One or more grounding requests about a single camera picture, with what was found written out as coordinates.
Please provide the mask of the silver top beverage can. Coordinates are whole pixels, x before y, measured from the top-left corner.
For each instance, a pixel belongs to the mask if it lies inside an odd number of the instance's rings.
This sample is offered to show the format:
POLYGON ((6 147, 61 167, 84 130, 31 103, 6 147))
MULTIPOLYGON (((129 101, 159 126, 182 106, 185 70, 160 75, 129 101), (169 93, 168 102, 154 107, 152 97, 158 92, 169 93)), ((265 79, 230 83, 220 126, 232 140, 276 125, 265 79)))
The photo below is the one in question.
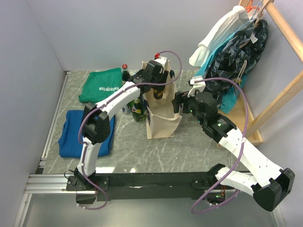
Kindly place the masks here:
POLYGON ((165 89, 165 87, 163 87, 163 86, 155 86, 155 87, 153 87, 153 97, 156 100, 162 99, 164 89, 165 89))

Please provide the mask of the red cap cola bottle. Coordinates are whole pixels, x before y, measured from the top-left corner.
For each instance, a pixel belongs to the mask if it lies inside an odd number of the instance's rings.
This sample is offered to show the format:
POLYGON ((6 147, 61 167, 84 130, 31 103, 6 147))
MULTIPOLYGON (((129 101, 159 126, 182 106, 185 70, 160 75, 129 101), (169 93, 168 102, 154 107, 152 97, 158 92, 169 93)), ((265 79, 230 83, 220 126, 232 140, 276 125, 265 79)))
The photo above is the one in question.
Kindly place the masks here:
POLYGON ((128 71, 128 65, 127 64, 123 64, 122 65, 122 81, 127 82, 130 78, 130 73, 128 71))

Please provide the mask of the beige canvas tote bag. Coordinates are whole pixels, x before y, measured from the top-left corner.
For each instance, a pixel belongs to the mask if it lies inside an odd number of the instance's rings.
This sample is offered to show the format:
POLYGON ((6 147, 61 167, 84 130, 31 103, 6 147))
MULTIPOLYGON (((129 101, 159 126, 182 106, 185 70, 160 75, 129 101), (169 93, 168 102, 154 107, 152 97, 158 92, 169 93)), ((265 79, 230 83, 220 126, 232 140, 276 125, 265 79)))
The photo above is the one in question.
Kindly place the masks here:
POLYGON ((159 139, 174 137, 182 116, 174 113, 172 100, 177 92, 176 83, 166 85, 161 99, 154 98, 154 90, 143 94, 146 106, 146 130, 147 139, 159 139))

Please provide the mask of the red top beverage can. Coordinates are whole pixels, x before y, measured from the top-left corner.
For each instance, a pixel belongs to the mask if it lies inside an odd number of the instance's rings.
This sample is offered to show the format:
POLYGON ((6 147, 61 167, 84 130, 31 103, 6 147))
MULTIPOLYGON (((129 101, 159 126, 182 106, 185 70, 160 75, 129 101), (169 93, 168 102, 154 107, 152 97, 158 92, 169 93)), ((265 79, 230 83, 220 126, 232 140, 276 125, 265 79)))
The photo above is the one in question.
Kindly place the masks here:
POLYGON ((122 108, 122 111, 123 111, 124 114, 130 114, 132 112, 132 108, 129 105, 125 105, 122 108))

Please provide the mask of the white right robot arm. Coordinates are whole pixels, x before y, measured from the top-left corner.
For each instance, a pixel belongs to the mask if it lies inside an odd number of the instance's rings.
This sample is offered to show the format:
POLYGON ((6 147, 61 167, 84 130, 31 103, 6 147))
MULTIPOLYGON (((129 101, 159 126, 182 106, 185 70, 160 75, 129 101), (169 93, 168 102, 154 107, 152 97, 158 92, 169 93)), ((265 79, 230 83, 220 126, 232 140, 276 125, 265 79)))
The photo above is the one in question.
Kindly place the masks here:
POLYGON ((266 211, 273 211, 291 192, 295 173, 270 161, 252 145, 228 117, 218 113, 217 101, 210 93, 196 91, 188 96, 188 92, 176 92, 172 104, 175 113, 182 110, 196 117, 203 132, 250 171, 248 175, 216 164, 207 172, 208 192, 221 185, 230 186, 251 195, 266 211))

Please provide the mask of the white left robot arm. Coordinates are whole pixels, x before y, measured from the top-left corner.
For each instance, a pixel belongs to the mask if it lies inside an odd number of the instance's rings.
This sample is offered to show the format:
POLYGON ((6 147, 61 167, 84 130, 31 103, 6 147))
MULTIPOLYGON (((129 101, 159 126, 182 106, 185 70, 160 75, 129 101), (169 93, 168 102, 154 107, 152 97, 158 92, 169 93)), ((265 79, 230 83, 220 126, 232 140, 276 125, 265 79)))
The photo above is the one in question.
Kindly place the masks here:
POLYGON ((168 64, 166 57, 150 60, 144 69, 130 76, 108 98, 96 104, 86 104, 78 133, 83 147, 80 162, 74 170, 74 176, 82 189, 89 190, 94 186, 98 151, 110 135, 110 120, 123 106, 151 89, 163 90, 169 75, 168 64))

